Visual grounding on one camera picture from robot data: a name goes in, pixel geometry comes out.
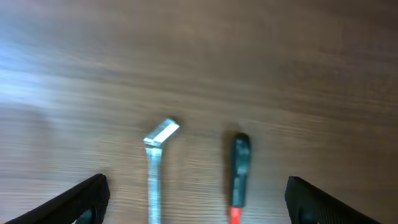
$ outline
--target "wooden table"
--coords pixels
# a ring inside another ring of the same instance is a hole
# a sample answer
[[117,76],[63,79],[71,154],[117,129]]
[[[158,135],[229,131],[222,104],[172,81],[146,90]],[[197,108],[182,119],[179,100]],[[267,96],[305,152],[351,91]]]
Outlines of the wooden table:
[[397,7],[3,1],[0,223],[98,172],[105,223],[147,223],[142,138],[170,115],[182,128],[164,151],[164,224],[228,222],[234,131],[253,145],[242,223],[289,223],[290,175],[396,223]]

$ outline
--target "metal tool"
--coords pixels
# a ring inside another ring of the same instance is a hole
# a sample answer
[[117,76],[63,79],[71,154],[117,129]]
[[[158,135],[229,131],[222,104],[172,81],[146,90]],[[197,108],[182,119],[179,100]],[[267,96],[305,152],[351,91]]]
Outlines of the metal tool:
[[161,145],[180,126],[172,119],[166,119],[155,131],[144,138],[148,160],[148,222],[160,224],[160,162]]
[[235,136],[231,148],[231,224],[239,224],[246,198],[246,181],[248,179],[251,158],[250,139],[247,134]]

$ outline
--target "black screwdriver handle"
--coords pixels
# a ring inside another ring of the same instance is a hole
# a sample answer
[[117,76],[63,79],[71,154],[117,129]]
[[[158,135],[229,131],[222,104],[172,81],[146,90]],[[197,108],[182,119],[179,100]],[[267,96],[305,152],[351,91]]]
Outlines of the black screwdriver handle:
[[247,134],[237,134],[231,149],[231,206],[243,208],[246,198],[246,181],[251,160],[250,138]]

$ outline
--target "wrench head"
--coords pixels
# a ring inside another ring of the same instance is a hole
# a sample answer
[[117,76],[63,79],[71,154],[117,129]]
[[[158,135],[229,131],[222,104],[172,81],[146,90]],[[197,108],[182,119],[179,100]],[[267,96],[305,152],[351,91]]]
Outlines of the wrench head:
[[144,138],[149,146],[160,147],[180,126],[172,119],[166,119],[157,129]]

